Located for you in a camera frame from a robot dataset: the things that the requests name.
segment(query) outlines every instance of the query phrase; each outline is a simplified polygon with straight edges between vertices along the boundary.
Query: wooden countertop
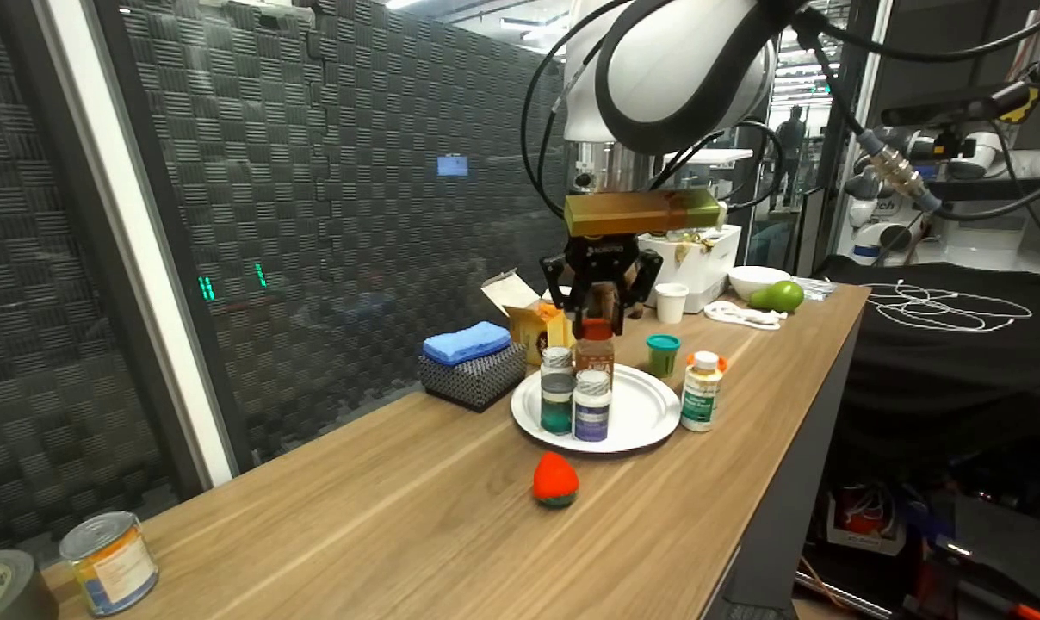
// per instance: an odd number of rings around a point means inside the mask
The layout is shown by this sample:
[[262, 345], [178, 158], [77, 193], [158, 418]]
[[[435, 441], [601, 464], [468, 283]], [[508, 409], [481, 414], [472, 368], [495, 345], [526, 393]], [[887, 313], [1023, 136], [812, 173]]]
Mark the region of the wooden countertop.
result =
[[[652, 332], [729, 360], [717, 426], [574, 454], [581, 494], [559, 513], [526, 496], [543, 448], [507, 399], [410, 393], [149, 522], [161, 578], [124, 618], [694, 618], [860, 308], [841, 285], [776, 333], [629, 321], [619, 362]], [[63, 618], [89, 618], [64, 565], [46, 576]]]

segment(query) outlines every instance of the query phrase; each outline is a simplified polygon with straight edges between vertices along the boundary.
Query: ceiling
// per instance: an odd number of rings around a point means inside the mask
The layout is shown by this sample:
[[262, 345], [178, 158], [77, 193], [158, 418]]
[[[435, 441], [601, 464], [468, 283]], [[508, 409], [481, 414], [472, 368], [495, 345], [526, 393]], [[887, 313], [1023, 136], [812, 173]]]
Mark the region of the ceiling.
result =
[[[568, 28], [580, 0], [382, 0], [410, 18], [445, 22], [516, 48], [547, 52]], [[852, 0], [808, 0], [836, 18]]]

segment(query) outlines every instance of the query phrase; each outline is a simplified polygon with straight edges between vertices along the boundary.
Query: wooden table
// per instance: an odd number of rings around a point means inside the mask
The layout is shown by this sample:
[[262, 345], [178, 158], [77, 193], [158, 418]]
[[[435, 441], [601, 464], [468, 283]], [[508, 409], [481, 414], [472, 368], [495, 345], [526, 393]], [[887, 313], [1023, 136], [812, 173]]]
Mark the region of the wooden table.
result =
[[[161, 581], [126, 620], [190, 618], [729, 618], [791, 610], [863, 291], [781, 332], [689, 316], [645, 333], [729, 360], [721, 423], [652, 452], [572, 460], [568, 509], [529, 502], [543, 452], [508, 405], [468, 414], [410, 393], [143, 525]], [[64, 565], [63, 618], [89, 618]]]

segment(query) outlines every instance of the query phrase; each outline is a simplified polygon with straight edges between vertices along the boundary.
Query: metal frame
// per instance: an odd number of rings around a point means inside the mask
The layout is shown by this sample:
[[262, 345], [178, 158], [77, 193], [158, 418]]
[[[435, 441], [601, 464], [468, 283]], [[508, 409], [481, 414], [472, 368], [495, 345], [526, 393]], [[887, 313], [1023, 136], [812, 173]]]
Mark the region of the metal frame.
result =
[[0, 0], [0, 28], [174, 494], [219, 485], [236, 464], [100, 13], [89, 0]]

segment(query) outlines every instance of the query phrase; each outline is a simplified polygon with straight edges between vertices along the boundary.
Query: black cloth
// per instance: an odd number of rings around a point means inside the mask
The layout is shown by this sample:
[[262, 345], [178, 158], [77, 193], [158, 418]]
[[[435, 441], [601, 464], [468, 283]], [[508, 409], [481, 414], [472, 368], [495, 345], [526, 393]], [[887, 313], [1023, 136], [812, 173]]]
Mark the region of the black cloth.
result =
[[1033, 312], [995, 333], [942, 333], [899, 327], [868, 304], [831, 448], [831, 484], [909, 476], [1040, 436], [1040, 277], [962, 266], [868, 268], [852, 258], [828, 258], [816, 277], [902, 278]]

